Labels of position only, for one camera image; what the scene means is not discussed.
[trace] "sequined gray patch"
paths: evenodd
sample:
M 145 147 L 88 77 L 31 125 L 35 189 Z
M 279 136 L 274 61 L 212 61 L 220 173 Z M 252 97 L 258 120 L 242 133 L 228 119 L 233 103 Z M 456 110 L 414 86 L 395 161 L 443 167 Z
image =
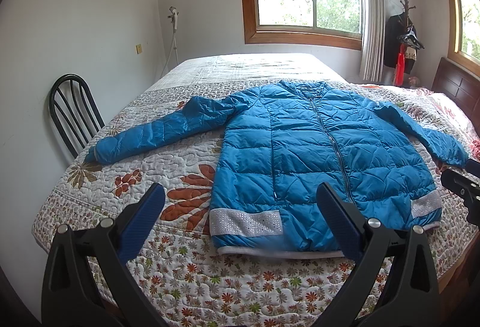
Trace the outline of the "sequined gray patch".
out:
M 246 213 L 228 208 L 210 210 L 211 235 L 241 235 L 246 237 L 282 235 L 280 212 Z
M 442 207 L 442 195 L 438 190 L 434 190 L 423 197 L 412 200 L 411 204 L 413 218 L 425 216 Z

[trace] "metal screw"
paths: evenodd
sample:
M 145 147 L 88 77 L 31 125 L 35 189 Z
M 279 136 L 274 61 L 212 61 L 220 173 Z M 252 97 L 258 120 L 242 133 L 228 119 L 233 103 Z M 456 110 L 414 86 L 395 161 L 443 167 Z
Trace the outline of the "metal screw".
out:
M 113 225 L 113 219 L 105 218 L 100 222 L 100 226 L 103 228 L 109 228 Z
M 57 228 L 58 233 L 66 233 L 68 231 L 68 226 L 66 224 L 61 224 Z
M 371 228 L 378 228 L 382 225 L 380 220 L 378 220 L 377 218 L 369 218 L 367 223 L 369 226 L 371 226 Z
M 416 232 L 418 235 L 422 235 L 423 234 L 423 227 L 422 226 L 419 226 L 418 224 L 415 224 L 413 226 L 413 230 L 414 232 Z

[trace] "bed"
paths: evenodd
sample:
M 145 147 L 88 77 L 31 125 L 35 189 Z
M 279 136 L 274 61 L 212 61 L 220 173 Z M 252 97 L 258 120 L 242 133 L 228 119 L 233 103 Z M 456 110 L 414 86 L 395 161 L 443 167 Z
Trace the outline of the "bed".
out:
M 327 80 L 372 100 L 388 100 L 424 127 L 455 136 L 472 158 L 479 138 L 455 103 L 426 89 L 405 90 L 353 85 L 311 55 L 223 55 L 186 61 L 119 112 L 68 167 L 42 205 L 32 228 L 49 250 L 59 224 L 74 229 L 116 217 L 138 201 L 153 182 L 166 189 L 165 208 L 128 269 L 152 305 L 172 326 L 309 326 L 347 279 L 353 263 L 345 258 L 268 260 L 218 255 L 210 242 L 208 205 L 222 148 L 222 129 L 198 134 L 170 146 L 127 158 L 110 166 L 84 164 L 88 148 L 104 136 L 152 121 L 181 109 L 194 95 L 223 98 L 230 93 L 277 82 Z M 440 185 L 445 168 L 411 139 Z M 439 227 L 428 233 L 443 289 L 477 235 L 465 220 L 462 200 L 442 190 Z M 391 260 L 382 265 L 361 314 L 374 307 Z M 95 259 L 90 265 L 102 296 L 114 303 Z

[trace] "wooden window frame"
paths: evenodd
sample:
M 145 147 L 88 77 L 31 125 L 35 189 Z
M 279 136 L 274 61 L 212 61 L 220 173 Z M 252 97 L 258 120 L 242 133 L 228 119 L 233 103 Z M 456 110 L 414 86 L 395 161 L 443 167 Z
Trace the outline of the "wooden window frame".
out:
M 315 32 L 295 26 L 261 26 L 258 21 L 257 0 L 242 0 L 245 44 L 287 43 L 362 49 L 362 34 L 317 29 Z
M 480 61 L 461 50 L 462 15 L 461 1 L 448 0 L 450 5 L 450 42 L 448 59 L 460 64 L 476 76 L 480 76 Z

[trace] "chair backrest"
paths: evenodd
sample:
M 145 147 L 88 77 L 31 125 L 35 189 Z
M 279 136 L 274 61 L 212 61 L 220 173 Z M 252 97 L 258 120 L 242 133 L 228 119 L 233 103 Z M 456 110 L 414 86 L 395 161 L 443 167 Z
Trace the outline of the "chair backrest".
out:
M 62 92 L 60 88 L 60 85 L 67 81 L 70 82 L 69 92 L 71 96 L 71 102 L 73 102 L 76 112 L 74 112 L 71 104 L 69 103 L 70 98 L 67 99 L 68 93 L 65 93 L 66 92 L 65 90 L 64 92 Z M 78 84 L 78 93 L 80 93 L 80 98 L 83 104 L 82 110 L 78 105 L 79 102 L 77 101 L 77 98 L 76 98 L 78 94 L 75 92 L 76 85 L 74 85 L 74 82 Z M 60 97 L 63 100 L 64 108 L 62 108 L 60 104 L 57 102 L 56 98 L 58 97 Z M 98 126 L 97 126 L 97 123 L 95 123 L 95 120 L 92 116 L 92 112 L 90 112 L 88 105 L 90 105 L 90 108 L 93 114 L 95 115 L 95 119 L 97 120 Z M 105 126 L 102 120 L 102 116 L 100 116 L 97 106 L 95 105 L 95 101 L 93 100 L 92 93 L 90 92 L 90 89 L 88 88 L 87 83 L 80 76 L 76 74 L 65 74 L 64 76 L 61 76 L 59 79 L 55 81 L 52 89 L 50 90 L 49 111 L 50 111 L 50 116 L 52 117 L 52 120 L 55 123 L 55 126 L 57 127 L 58 133 L 60 134 L 63 141 L 67 145 L 67 148 L 70 151 L 70 153 L 75 158 L 78 156 L 78 152 L 75 149 L 72 141 L 70 140 L 69 135 L 65 131 L 65 128 L 57 115 L 57 112 L 59 112 L 60 115 L 62 115 L 64 121 L 66 122 L 66 125 L 68 125 L 68 127 L 70 128 L 70 132 L 71 132 L 70 136 L 72 137 L 72 140 L 73 140 L 73 137 L 75 137 L 78 143 L 80 144 L 80 146 L 82 146 L 83 148 L 85 148 L 85 145 L 89 142 L 89 140 L 94 137 L 95 133 L 93 129 L 95 129 L 95 132 L 98 132 L 100 128 Z

